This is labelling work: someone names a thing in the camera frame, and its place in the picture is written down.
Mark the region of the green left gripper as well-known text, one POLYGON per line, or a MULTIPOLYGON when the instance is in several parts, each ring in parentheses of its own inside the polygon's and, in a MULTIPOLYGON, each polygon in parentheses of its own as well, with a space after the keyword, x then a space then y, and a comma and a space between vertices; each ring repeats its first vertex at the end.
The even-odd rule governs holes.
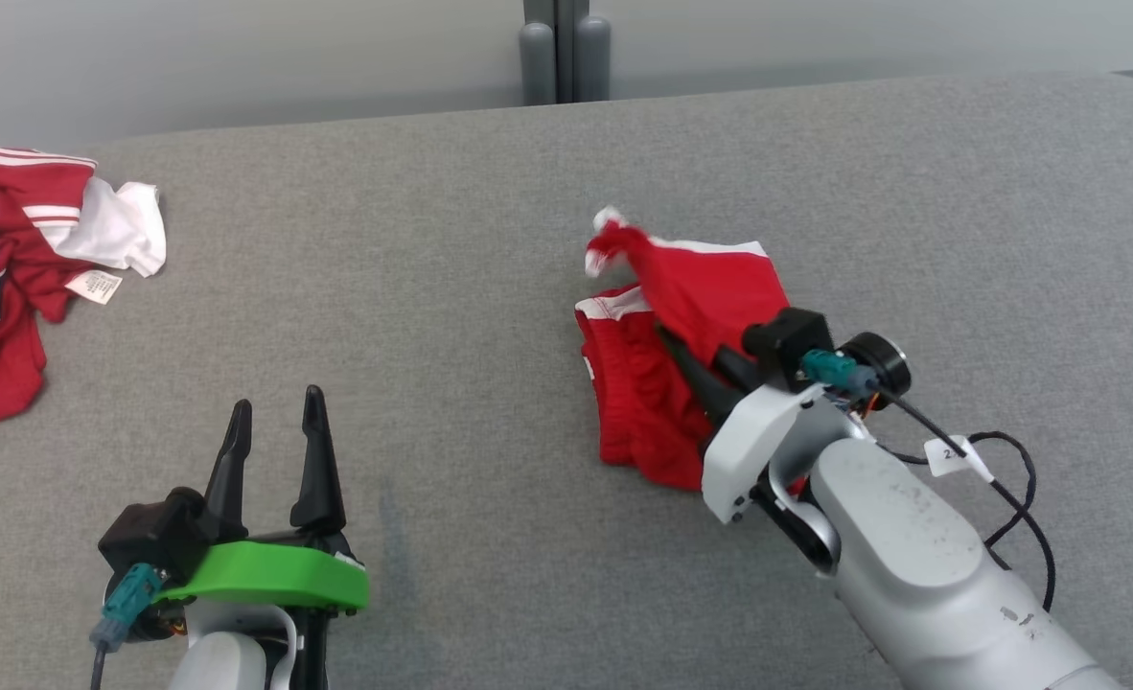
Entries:
POLYGON ((252 403, 235 402, 204 491, 204 528, 212 542, 225 544, 203 550, 189 576, 172 577, 156 595, 156 607, 198 600, 337 612, 369 607, 368 571, 339 533, 346 508, 326 399, 317 385, 305 390, 303 433, 303 484, 289 516, 299 533, 246 539, 242 477, 252 449, 252 403))

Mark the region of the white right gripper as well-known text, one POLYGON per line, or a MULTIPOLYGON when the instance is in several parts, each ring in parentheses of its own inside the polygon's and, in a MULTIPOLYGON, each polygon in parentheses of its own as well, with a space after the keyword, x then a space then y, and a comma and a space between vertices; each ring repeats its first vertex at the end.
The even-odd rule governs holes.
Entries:
POLYGON ((675 333, 658 326, 658 337, 708 421, 698 449, 705 451, 702 499, 712 514, 733 521, 746 511, 738 499, 752 499, 764 475, 768 486, 763 493, 770 495, 773 506, 802 521, 812 519, 816 508, 800 508, 789 485, 810 472, 834 442, 872 441, 864 421, 841 410, 820 383, 795 394, 763 387, 767 380, 756 361, 732 348, 716 350, 719 380, 675 333))

